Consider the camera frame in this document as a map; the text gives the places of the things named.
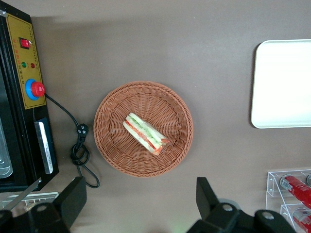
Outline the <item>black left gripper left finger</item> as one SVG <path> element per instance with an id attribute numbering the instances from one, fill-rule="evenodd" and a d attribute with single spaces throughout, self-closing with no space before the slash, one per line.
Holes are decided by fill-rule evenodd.
<path id="1" fill-rule="evenodd" d="M 2 233 L 69 233 L 86 204 L 85 177 L 76 177 L 51 202 L 39 202 L 29 211 L 14 217 L 12 210 L 36 189 L 37 180 L 0 210 Z"/>

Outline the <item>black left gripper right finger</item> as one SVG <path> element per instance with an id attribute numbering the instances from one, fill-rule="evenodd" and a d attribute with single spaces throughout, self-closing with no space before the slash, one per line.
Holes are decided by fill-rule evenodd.
<path id="1" fill-rule="evenodd" d="M 221 202 L 207 178 L 196 180 L 196 204 L 201 216 L 189 233 L 294 233 L 295 230 L 281 214 L 257 210 L 246 214 L 229 202 Z"/>

